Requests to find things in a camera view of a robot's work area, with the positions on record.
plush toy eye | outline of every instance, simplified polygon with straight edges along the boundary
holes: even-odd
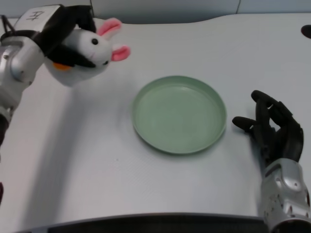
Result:
[[[94,39],[92,39],[92,44],[93,44],[93,45],[97,45],[97,44],[98,44],[98,40],[97,40],[97,39],[95,39],[95,38],[94,38]]]

robotic arm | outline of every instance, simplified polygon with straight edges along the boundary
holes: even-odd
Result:
[[[299,159],[303,130],[282,102],[254,91],[256,120],[235,117],[232,122],[258,143],[265,163],[261,183],[261,213],[273,233],[311,232],[310,198]],[[280,129],[270,126],[272,119]]]
[[[45,57],[87,66],[90,61],[61,43],[77,24],[96,31],[89,6],[42,6],[28,10],[14,27],[5,16],[2,22],[5,34],[0,39],[0,145],[22,92],[33,83]]]

stuffed toy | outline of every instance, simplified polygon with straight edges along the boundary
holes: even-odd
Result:
[[[72,59],[82,57],[84,62],[76,62],[74,65],[68,66],[67,61],[71,58],[66,57],[63,53],[64,62],[59,63],[50,60],[50,57],[47,58],[45,61],[47,69],[63,85],[73,86],[100,74],[110,62],[126,59],[131,53],[130,48],[126,45],[113,46],[110,42],[111,37],[120,31],[121,25],[122,23],[118,19],[111,18],[104,22],[97,33],[74,29],[63,41],[62,46],[76,53],[77,56],[71,56]],[[62,54],[58,54],[58,61],[61,60],[61,57]]]

wall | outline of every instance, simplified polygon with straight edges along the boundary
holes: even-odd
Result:
[[[1,0],[0,14],[18,17],[29,8],[92,4],[95,17],[125,23],[184,23],[243,13],[311,12],[311,0]]]

orange beak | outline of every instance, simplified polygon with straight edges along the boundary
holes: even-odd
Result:
[[[66,70],[69,70],[69,69],[72,68],[72,67],[69,67],[69,66],[60,64],[60,63],[55,63],[55,62],[53,62],[53,66],[54,66],[56,69],[63,70],[63,71],[66,71]]]

